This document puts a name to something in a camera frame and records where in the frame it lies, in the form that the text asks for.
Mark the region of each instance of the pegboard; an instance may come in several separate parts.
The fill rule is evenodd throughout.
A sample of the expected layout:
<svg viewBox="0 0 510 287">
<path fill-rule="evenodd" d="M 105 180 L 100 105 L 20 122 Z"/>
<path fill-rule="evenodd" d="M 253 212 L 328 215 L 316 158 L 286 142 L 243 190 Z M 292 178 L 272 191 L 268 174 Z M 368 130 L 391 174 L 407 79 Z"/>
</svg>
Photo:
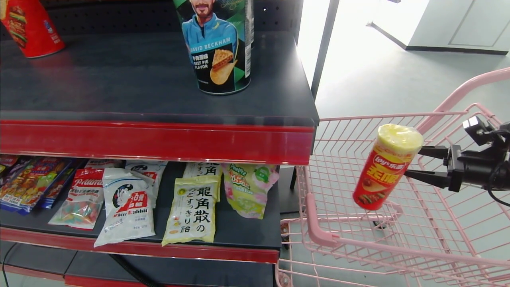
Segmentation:
<svg viewBox="0 0 510 287">
<path fill-rule="evenodd" d="M 303 0 L 254 0 L 255 31 L 289 31 L 297 35 Z M 171 0 L 43 0 L 60 35 L 178 32 Z M 2 26 L 0 40 L 11 40 Z"/>
</svg>

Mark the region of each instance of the chip image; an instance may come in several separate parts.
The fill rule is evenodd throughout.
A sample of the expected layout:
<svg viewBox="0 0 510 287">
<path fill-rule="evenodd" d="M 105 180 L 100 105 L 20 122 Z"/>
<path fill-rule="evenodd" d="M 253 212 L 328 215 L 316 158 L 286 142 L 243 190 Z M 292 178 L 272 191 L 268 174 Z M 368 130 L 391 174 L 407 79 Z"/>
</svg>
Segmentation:
<svg viewBox="0 0 510 287">
<path fill-rule="evenodd" d="M 232 73 L 236 63 L 237 60 L 234 63 L 228 63 L 219 69 L 211 69 L 211 80 L 213 83 L 216 85 L 223 85 L 228 80 L 228 77 Z"/>
<path fill-rule="evenodd" d="M 227 65 L 234 58 L 234 53 L 229 50 L 214 50 L 213 70 L 218 70 Z"/>
</svg>

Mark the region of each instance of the shelf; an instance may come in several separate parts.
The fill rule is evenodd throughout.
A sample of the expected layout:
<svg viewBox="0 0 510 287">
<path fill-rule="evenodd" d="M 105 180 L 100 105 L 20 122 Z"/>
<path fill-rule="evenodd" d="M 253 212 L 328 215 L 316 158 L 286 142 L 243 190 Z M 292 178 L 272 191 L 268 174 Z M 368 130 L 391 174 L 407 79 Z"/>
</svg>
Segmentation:
<svg viewBox="0 0 510 287">
<path fill-rule="evenodd" d="M 273 265 L 253 262 L 124 256 L 158 283 L 184 286 L 273 286 Z M 112 286 L 136 280 L 110 256 L 79 251 L 65 275 L 67 285 Z"/>
<path fill-rule="evenodd" d="M 0 241 L 0 260 L 3 264 L 7 251 L 14 245 L 13 242 Z M 18 244 L 9 252 L 5 270 L 53 280 L 64 280 L 64 274 L 71 264 L 77 251 L 63 250 L 28 244 Z M 55 260 L 48 264 L 48 258 Z"/>
<path fill-rule="evenodd" d="M 0 42 L 0 152 L 308 164 L 317 109 L 289 32 L 257 33 L 250 86 L 198 90 L 181 33 L 64 37 L 25 59 Z"/>
<path fill-rule="evenodd" d="M 91 231 L 47 224 L 64 202 L 67 192 L 63 192 L 52 209 L 35 209 L 26 216 L 0 210 L 2 240 L 80 251 L 276 263 L 281 247 L 278 183 L 269 191 L 263 220 L 239 216 L 228 204 L 222 186 L 221 201 L 216 204 L 214 243 L 196 241 L 161 247 L 174 181 L 182 176 L 184 167 L 182 162 L 169 162 L 163 173 L 154 210 L 154 236 L 94 248 L 105 222 L 104 211 Z"/>
<path fill-rule="evenodd" d="M 0 262 L 12 242 L 0 241 Z M 254 262 L 126 256 L 152 280 L 170 286 L 273 286 L 273 265 Z M 64 281 L 70 286 L 142 286 L 109 255 L 18 244 L 7 272 Z"/>
</svg>

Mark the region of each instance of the red snack can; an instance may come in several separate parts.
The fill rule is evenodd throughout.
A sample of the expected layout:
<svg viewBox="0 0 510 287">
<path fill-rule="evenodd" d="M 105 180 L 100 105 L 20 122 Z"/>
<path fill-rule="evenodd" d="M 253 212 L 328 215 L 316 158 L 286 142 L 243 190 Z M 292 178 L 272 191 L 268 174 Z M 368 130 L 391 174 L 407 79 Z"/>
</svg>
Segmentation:
<svg viewBox="0 0 510 287">
<path fill-rule="evenodd" d="M 65 47 L 39 0 L 0 0 L 0 20 L 27 58 L 51 55 Z"/>
<path fill-rule="evenodd" d="M 423 136 L 414 128 L 386 124 L 377 139 L 352 195 L 367 210 L 378 210 L 423 146 Z"/>
</svg>

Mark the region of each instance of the pink shopping cart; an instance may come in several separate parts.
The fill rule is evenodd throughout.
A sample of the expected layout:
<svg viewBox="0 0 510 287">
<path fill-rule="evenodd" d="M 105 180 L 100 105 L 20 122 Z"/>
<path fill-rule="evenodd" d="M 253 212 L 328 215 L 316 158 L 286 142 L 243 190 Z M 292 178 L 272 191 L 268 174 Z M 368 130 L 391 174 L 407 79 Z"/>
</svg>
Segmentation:
<svg viewBox="0 0 510 287">
<path fill-rule="evenodd" d="M 351 197 L 377 127 L 383 124 L 416 127 L 426 146 L 483 149 L 464 132 L 462 123 L 475 115 L 496 127 L 501 121 L 480 104 L 463 111 L 450 109 L 474 88 L 507 79 L 510 68 L 477 76 L 430 113 L 322 119 L 310 165 L 297 167 L 304 211 L 298 219 L 282 221 L 283 230 L 300 233 L 299 245 L 293 240 L 286 244 L 309 250 L 311 259 L 281 259 L 280 286 L 292 286 L 296 274 L 315 278 L 318 285 L 319 278 L 347 283 L 321 276 L 317 268 L 335 267 L 317 264 L 318 256 L 343 260 L 351 264 L 349 268 L 353 263 L 360 267 L 338 268 L 339 272 L 402 276 L 409 286 L 428 286 L 427 280 L 445 286 L 510 286 L 510 207 L 495 202 L 487 191 L 464 185 L 454 193 L 403 178 L 378 211 L 359 208 Z M 417 156 L 410 169 L 441 171 L 444 166 L 440 159 Z M 510 201 L 509 192 L 494 193 Z M 290 226 L 297 231 L 291 232 Z M 288 264 L 304 264 L 315 271 L 307 275 L 283 267 Z"/>
</svg>

